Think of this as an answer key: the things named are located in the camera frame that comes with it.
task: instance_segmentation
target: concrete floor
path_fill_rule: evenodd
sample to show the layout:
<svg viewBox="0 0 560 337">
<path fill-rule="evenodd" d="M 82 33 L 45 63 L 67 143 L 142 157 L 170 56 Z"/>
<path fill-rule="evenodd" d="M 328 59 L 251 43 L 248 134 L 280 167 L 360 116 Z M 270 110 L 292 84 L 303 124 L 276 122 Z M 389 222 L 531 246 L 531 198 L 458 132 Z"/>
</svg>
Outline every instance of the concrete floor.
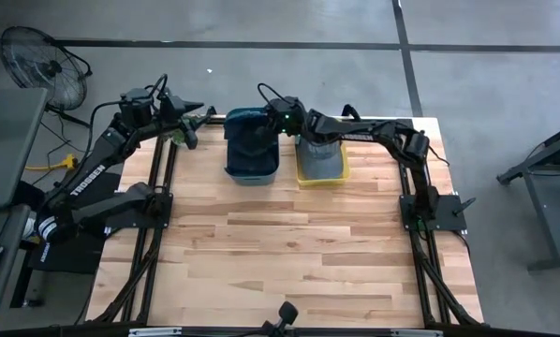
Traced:
<svg viewBox="0 0 560 337">
<path fill-rule="evenodd" d="M 560 0 L 401 0 L 409 42 L 560 45 Z M 0 32 L 28 25 L 56 37 L 183 41 L 398 43 L 391 0 L 0 0 Z M 181 97 L 220 111 L 259 106 L 266 81 L 306 107 L 336 114 L 351 103 L 365 115 L 411 116 L 399 51 L 75 48 L 91 63 L 89 94 L 75 113 L 144 86 L 163 72 Z M 548 256 L 523 183 L 494 177 L 560 129 L 560 53 L 412 52 L 424 116 L 437 117 L 456 189 L 478 201 L 466 211 L 472 264 L 487 323 L 560 333 L 560 270 L 529 274 Z M 14 87 L 0 65 L 0 88 Z M 96 119 L 100 133 L 115 109 Z M 45 123 L 59 129 L 57 119 Z M 84 146 L 85 130 L 66 125 Z M 41 129 L 29 163 L 59 142 Z M 52 155 L 72 153 L 62 149 Z M 24 174 L 32 182 L 36 174 Z M 61 179 L 53 174 L 43 188 Z M 92 279 L 45 277 L 46 306 L 4 310 L 0 330 L 69 324 Z M 71 295 L 70 284 L 81 289 Z"/>
</svg>

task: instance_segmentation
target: wooden table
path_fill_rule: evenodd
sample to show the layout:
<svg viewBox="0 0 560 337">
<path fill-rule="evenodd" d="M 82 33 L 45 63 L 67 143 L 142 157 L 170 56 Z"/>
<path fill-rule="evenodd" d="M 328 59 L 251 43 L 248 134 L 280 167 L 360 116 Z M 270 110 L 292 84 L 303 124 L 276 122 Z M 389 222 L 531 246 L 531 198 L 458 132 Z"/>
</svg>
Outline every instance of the wooden table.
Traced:
<svg viewBox="0 0 560 337">
<path fill-rule="evenodd" d="M 413 121 L 444 156 L 438 121 Z M 344 185 L 301 188 L 294 140 L 282 136 L 274 184 L 246 187 L 223 169 L 222 127 L 203 127 L 198 136 L 197 150 L 183 148 L 177 155 L 150 325 L 259 327 L 276 321 L 289 300 L 300 311 L 298 327 L 422 327 L 411 244 L 397 203 L 399 173 L 382 146 L 348 142 L 351 177 Z M 122 189 L 148 180 L 154 146 L 154 140 L 144 142 L 125 162 Z M 450 193 L 447 166 L 431 154 L 428 164 L 433 184 Z M 452 233 L 435 235 L 445 282 L 481 320 L 463 243 Z M 125 283 L 136 236 L 137 230 L 124 229 L 107 241 L 87 319 L 99 315 Z M 434 287 L 429 291 L 438 317 Z"/>
</svg>

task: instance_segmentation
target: yellow tray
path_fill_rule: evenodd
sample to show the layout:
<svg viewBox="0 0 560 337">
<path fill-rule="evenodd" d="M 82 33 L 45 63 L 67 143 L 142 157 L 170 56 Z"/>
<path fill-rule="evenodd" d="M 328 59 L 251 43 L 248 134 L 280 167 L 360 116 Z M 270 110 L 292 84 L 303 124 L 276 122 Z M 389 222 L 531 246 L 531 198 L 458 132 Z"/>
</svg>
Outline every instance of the yellow tray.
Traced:
<svg viewBox="0 0 560 337">
<path fill-rule="evenodd" d="M 297 182 L 300 186 L 321 186 L 321 185 L 340 185 L 346 182 L 348 177 L 351 175 L 350 168 L 348 167 L 348 157 L 346 156 L 346 146 L 344 143 L 340 145 L 340 152 L 343 156 L 343 174 L 340 178 L 334 179 L 314 179 L 306 180 L 302 174 L 301 163 L 299 162 L 299 156 L 295 153 L 297 157 Z"/>
</svg>

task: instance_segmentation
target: blue bin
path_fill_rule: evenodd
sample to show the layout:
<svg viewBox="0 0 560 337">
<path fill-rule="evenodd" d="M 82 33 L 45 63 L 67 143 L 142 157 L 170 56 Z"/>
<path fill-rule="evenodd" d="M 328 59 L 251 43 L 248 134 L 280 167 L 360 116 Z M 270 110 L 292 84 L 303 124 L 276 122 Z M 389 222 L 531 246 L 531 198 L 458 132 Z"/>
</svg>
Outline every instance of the blue bin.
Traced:
<svg viewBox="0 0 560 337">
<path fill-rule="evenodd" d="M 262 108 L 232 110 L 224 122 L 228 141 L 226 173 L 241 185 L 273 183 L 280 164 L 278 135 L 265 133 L 268 117 Z"/>
</svg>

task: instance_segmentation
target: yellow extension cord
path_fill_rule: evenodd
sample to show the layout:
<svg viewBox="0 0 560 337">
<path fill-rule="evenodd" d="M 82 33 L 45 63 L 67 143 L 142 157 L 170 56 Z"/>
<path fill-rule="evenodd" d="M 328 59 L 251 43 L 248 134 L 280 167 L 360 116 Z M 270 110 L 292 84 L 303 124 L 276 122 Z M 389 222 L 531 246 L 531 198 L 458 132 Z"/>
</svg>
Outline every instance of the yellow extension cord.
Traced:
<svg viewBox="0 0 560 337">
<path fill-rule="evenodd" d="M 50 167 L 25 167 L 28 170 L 52 170 L 52 169 L 73 169 L 76 167 L 76 158 L 74 154 L 67 154 L 66 159 L 62 160 L 61 163 L 51 165 Z"/>
</svg>

